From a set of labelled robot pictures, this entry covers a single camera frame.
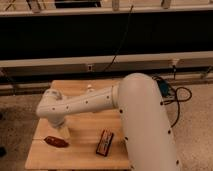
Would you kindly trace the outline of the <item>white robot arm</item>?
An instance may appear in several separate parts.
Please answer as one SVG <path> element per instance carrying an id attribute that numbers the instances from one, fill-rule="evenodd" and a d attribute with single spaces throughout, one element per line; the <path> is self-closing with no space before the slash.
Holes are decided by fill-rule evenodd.
<path id="1" fill-rule="evenodd" d="M 70 114 L 110 110 L 119 112 L 133 171 L 181 171 L 172 126 L 157 82 L 142 73 L 125 76 L 107 88 L 68 98 L 48 89 L 36 114 L 57 128 Z"/>

